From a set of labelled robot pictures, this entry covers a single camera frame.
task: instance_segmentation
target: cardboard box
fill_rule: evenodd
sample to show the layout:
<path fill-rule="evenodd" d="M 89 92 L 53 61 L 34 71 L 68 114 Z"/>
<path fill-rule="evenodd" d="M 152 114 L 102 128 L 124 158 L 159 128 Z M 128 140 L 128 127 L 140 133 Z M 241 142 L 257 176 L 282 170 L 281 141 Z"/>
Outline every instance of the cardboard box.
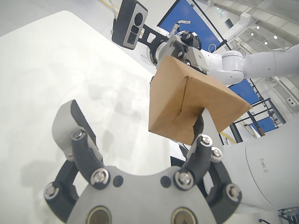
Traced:
<path fill-rule="evenodd" d="M 149 131 L 191 145 L 202 108 L 220 133 L 251 106 L 217 79 L 165 57 L 150 85 Z"/>

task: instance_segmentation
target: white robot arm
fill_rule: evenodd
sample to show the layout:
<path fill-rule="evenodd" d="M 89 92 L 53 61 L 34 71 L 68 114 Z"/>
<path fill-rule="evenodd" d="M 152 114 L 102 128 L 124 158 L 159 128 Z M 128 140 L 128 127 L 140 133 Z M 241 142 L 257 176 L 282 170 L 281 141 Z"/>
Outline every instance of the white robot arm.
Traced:
<path fill-rule="evenodd" d="M 157 28 L 160 34 L 170 38 L 174 35 L 177 23 L 174 25 L 171 33 Z M 166 46 L 166 42 L 161 43 L 156 52 L 155 57 L 158 61 L 165 56 L 160 54 Z M 220 54 L 210 53 L 203 49 L 198 49 L 202 53 L 207 66 L 209 68 L 209 74 L 214 78 L 220 80 L 225 85 L 240 83 L 243 79 L 252 78 L 266 78 L 280 75 L 288 75 L 299 73 L 299 45 L 295 45 L 291 48 L 275 49 L 268 52 L 260 52 L 252 55 L 242 55 L 239 51 L 230 50 Z M 147 50 L 148 60 L 154 64 L 153 57 L 150 54 L 150 50 Z"/>

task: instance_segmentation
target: silver screw head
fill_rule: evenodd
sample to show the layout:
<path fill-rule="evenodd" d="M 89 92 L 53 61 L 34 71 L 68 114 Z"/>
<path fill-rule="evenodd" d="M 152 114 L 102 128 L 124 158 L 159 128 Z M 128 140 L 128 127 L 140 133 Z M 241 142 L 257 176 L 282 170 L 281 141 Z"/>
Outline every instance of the silver screw head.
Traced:
<path fill-rule="evenodd" d="M 180 182 L 182 182 L 183 184 L 186 184 L 186 185 L 188 185 L 191 181 L 191 179 L 187 173 L 181 173 L 179 180 L 180 180 Z"/>
<path fill-rule="evenodd" d="M 202 142 L 205 144 L 205 145 L 209 145 L 211 140 L 207 137 L 202 137 Z"/>
<path fill-rule="evenodd" d="M 240 192 L 239 190 L 236 188 L 236 187 L 231 187 L 231 189 L 229 190 L 229 194 L 232 196 L 232 197 L 238 197 L 240 195 Z"/>
<path fill-rule="evenodd" d="M 221 152 L 220 149 L 216 148 L 213 150 L 213 156 L 220 158 L 221 157 Z"/>
<path fill-rule="evenodd" d="M 76 132 L 73 134 L 73 137 L 76 138 L 76 139 L 80 138 L 81 136 L 82 136 L 82 131 L 81 131 L 81 130 L 76 131 Z"/>
<path fill-rule="evenodd" d="M 102 183 L 105 179 L 105 174 L 104 173 L 96 173 L 94 175 L 94 180 L 96 183 Z"/>
<path fill-rule="evenodd" d="M 216 162 L 216 163 L 220 162 L 222 160 L 222 156 L 223 153 L 219 148 L 212 147 L 212 153 L 211 153 L 212 162 Z"/>
<path fill-rule="evenodd" d="M 226 186 L 226 194 L 234 202 L 240 201 L 240 199 L 238 199 L 238 197 L 240 197 L 240 195 L 241 195 L 241 190 L 236 184 L 234 184 L 234 183 L 228 184 Z"/>
<path fill-rule="evenodd" d="M 50 185 L 47 189 L 46 189 L 46 194 L 48 196 L 52 196 L 55 193 L 55 187 Z"/>

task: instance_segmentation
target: screw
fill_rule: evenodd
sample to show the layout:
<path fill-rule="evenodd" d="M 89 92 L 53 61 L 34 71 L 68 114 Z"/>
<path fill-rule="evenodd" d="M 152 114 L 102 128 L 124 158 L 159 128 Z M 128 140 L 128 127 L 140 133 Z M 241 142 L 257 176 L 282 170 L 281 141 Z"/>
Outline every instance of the screw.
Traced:
<path fill-rule="evenodd" d="M 179 180 L 182 184 L 186 184 L 186 185 L 188 185 L 191 181 L 187 173 L 181 173 Z"/>
<path fill-rule="evenodd" d="M 48 196 L 52 196 L 55 193 L 55 187 L 50 185 L 47 189 L 46 189 L 46 194 Z"/>
<path fill-rule="evenodd" d="M 202 137 L 202 142 L 205 144 L 205 145 L 209 145 L 211 140 L 207 137 Z"/>
<path fill-rule="evenodd" d="M 104 173 L 96 173 L 95 175 L 94 175 L 94 180 L 95 180 L 95 182 L 96 183 L 101 183 L 101 182 L 103 182 L 104 181 L 104 178 L 105 178 L 105 174 Z"/>
<path fill-rule="evenodd" d="M 222 159 L 222 151 L 217 147 L 212 147 L 211 160 L 212 162 L 219 162 Z"/>
<path fill-rule="evenodd" d="M 240 195 L 240 192 L 239 190 L 236 188 L 236 187 L 231 187 L 231 189 L 229 190 L 229 194 L 232 196 L 232 197 L 238 197 Z"/>
<path fill-rule="evenodd" d="M 213 150 L 213 156 L 217 157 L 217 158 L 220 158 L 221 157 L 221 152 L 220 152 L 220 149 L 216 148 Z"/>
<path fill-rule="evenodd" d="M 82 131 L 79 130 L 79 131 L 76 131 L 74 134 L 73 134 L 73 137 L 76 138 L 76 139 L 79 139 L 82 135 Z"/>

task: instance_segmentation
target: black metal bracket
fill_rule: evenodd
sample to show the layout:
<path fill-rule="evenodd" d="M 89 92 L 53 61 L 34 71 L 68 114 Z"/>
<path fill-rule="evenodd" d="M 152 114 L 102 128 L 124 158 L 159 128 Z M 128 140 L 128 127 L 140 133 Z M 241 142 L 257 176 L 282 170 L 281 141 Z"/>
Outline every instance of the black metal bracket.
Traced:
<path fill-rule="evenodd" d="M 82 135 L 78 139 L 72 138 L 72 151 L 75 164 L 82 176 L 91 186 L 98 190 L 104 189 L 109 184 L 109 182 L 107 182 L 106 184 L 93 184 L 91 182 L 93 173 L 99 168 L 104 168 L 104 164 L 97 158 L 94 150 L 89 147 L 88 135 L 86 134 L 86 132 L 84 130 L 80 131 L 82 132 Z"/>
<path fill-rule="evenodd" d="M 65 161 L 56 179 L 52 182 L 58 194 L 52 199 L 46 199 L 52 212 L 64 223 L 67 222 L 79 196 L 73 185 L 78 169 L 74 162 Z"/>
<path fill-rule="evenodd" d="M 152 55 L 153 60 L 157 64 L 158 60 L 156 59 L 156 56 L 155 56 L 156 50 L 161 43 L 167 42 L 168 38 L 166 36 L 163 36 L 162 34 L 156 32 L 155 30 L 148 27 L 147 25 L 143 25 L 143 29 L 144 29 L 143 35 L 141 38 L 138 38 L 138 42 L 145 44 L 147 47 L 149 47 L 150 54 Z M 151 43 L 149 43 L 147 41 L 150 34 L 154 34 L 156 36 Z"/>

